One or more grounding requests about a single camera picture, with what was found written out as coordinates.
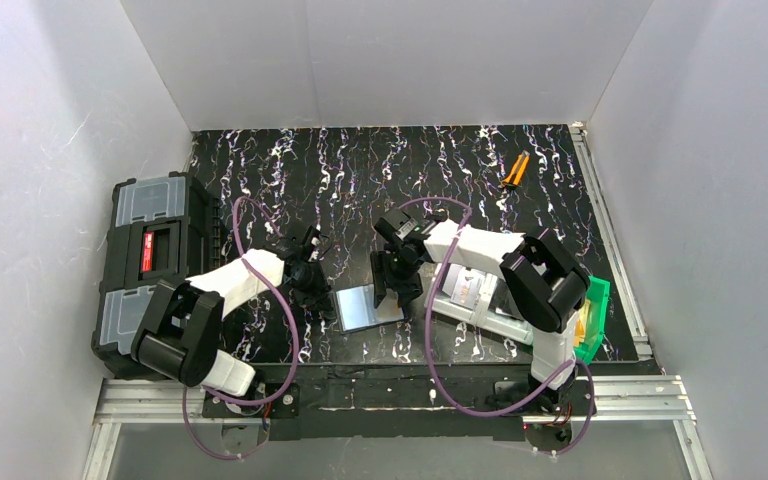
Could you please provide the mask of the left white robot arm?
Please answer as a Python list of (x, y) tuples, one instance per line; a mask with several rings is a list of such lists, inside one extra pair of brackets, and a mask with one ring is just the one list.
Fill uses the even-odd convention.
[(161, 279), (134, 335), (130, 356), (140, 365), (187, 387), (204, 387), (243, 399), (255, 369), (221, 350), (224, 319), (260, 294), (290, 296), (282, 305), (332, 317), (332, 287), (319, 262), (325, 237), (295, 223), (261, 248), (208, 273)]

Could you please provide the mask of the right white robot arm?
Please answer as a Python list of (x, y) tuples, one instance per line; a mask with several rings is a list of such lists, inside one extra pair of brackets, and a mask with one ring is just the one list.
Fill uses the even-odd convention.
[(515, 312), (534, 333), (530, 381), (553, 392), (568, 384), (574, 369), (573, 318), (591, 282), (553, 232), (493, 232), (441, 217), (412, 217), (398, 208), (381, 216), (374, 230), (384, 242), (370, 256), (376, 304), (391, 295), (404, 307), (420, 297), (419, 270), (426, 263), (491, 274), (504, 281)]

